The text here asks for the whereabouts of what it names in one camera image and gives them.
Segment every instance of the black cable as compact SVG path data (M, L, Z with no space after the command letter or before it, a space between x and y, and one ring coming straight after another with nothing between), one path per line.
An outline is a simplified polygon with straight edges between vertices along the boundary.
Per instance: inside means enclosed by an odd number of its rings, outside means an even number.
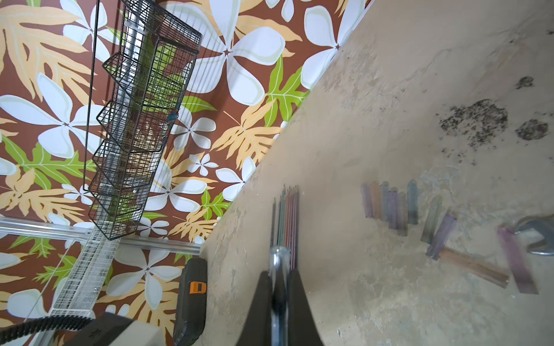
M46 316L0 330L0 345L46 330L81 330L93 319L82 316Z

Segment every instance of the purple chalk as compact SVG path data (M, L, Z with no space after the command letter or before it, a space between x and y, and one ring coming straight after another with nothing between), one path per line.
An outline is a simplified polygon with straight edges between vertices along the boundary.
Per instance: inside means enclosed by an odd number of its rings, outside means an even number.
M520 246L514 237L514 231L509 228L498 227L496 232L498 234L500 246L508 260L508 265L512 270L512 274L514 274L517 289L520 293L537 295L538 290L535 285L535 280L533 280L531 271L525 265Z
M427 256L431 257L433 260L439 258L439 253L443 250L444 244L446 244L450 233L452 233L456 227L456 221L456 216L452 215L450 211L447 211L440 223L437 233L433 237L431 245L427 248Z

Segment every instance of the dark stain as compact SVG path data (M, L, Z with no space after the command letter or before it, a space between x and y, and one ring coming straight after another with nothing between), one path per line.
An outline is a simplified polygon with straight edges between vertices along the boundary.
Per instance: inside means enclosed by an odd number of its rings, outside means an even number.
M450 116L440 120L440 128L448 136L467 136L469 146L480 146L504 132L508 124L508 111L497 107L492 100L478 101L471 106L450 108Z
M536 119L527 120L516 130L516 135L525 141L540 140L547 134L548 123Z
M535 115L538 115L538 116L554 116L554 113L535 112Z
M522 87L532 87L534 86L533 81L535 79L531 76L525 76L520 79L516 84L516 89L521 89Z

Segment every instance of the dirty floor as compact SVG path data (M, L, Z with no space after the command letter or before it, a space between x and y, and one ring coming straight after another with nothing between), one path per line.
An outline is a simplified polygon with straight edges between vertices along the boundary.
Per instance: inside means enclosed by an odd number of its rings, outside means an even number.
M298 184L299 270L324 344L551 345L554 258L526 256L540 294L522 295L429 259L419 238L441 195L459 216L447 245L507 268L496 226L554 213L553 33L551 1L376 0L206 241L197 344L238 339L273 198ZM362 183L411 179L407 237L363 217Z

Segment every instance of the hanging wire shelf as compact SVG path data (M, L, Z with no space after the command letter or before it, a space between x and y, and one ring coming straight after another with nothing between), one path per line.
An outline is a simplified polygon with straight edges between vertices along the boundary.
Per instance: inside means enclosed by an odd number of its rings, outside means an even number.
M115 81L96 119L91 220L110 240L136 231L177 117L202 35L151 0L123 0L119 51L102 65Z

